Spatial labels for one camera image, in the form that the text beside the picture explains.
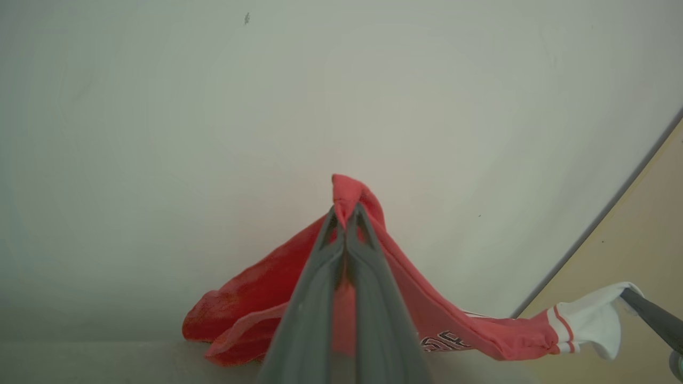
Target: beige surface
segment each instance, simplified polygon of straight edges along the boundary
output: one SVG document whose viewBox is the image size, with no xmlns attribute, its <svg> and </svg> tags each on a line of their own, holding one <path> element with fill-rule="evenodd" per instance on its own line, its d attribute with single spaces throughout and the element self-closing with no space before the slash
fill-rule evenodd
<svg viewBox="0 0 683 384">
<path fill-rule="evenodd" d="M 591 236 L 529 305 L 532 316 L 620 281 L 683 318 L 683 123 Z M 671 349 L 637 317 L 622 311 L 622 347 L 615 361 L 586 346 L 577 355 L 529 361 L 543 383 L 677 383 Z"/>
</svg>

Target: red fabric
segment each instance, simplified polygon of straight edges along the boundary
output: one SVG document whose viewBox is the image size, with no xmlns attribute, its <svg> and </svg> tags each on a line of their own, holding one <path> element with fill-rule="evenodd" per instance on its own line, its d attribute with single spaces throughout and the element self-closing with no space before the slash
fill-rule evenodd
<svg viewBox="0 0 683 384">
<path fill-rule="evenodd" d="M 486 318 L 444 299 L 410 263 L 385 228 L 379 201 L 361 182 L 334 175 L 337 218 L 346 222 L 360 202 L 370 216 L 393 276 L 426 351 L 476 348 L 498 360 L 535 359 L 559 353 L 557 333 L 542 312 L 532 319 Z M 324 217 L 296 234 L 219 290 L 206 293 L 182 326 L 187 340 L 212 342 L 206 358 L 220 366 L 265 356 L 270 340 L 316 241 Z M 333 349 L 355 351 L 355 293 L 348 283 L 335 292 Z"/>
</svg>

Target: white surface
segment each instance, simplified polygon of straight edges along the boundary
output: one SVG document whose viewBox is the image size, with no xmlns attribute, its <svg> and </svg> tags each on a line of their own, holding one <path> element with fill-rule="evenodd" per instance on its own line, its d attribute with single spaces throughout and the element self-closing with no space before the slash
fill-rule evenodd
<svg viewBox="0 0 683 384">
<path fill-rule="evenodd" d="M 507 316 L 683 105 L 681 15 L 5 1 L 0 340 L 180 338 L 205 291 L 327 211 L 333 172 L 448 299 Z"/>
<path fill-rule="evenodd" d="M 207 344 L 63 342 L 0 344 L 3 384 L 254 383 L 259 364 L 220 368 L 202 358 Z M 518 361 L 478 351 L 426 355 L 434 384 L 534 384 Z M 331 384 L 355 383 L 354 360 L 334 355 Z"/>
</svg>

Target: red stripe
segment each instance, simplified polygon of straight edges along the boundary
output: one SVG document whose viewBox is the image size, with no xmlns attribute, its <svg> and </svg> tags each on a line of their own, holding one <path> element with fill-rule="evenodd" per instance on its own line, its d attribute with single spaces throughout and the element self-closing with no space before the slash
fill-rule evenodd
<svg viewBox="0 0 683 384">
<path fill-rule="evenodd" d="M 569 353 L 574 353 L 574 343 L 572 343 L 572 340 L 574 339 L 574 332 L 572 332 L 572 329 L 569 328 L 569 324 L 567 323 L 562 316 L 559 315 L 559 311 L 557 310 L 557 305 L 553 307 L 555 310 L 555 316 L 560 320 L 562 325 L 567 329 L 567 333 L 569 333 Z"/>
</svg>

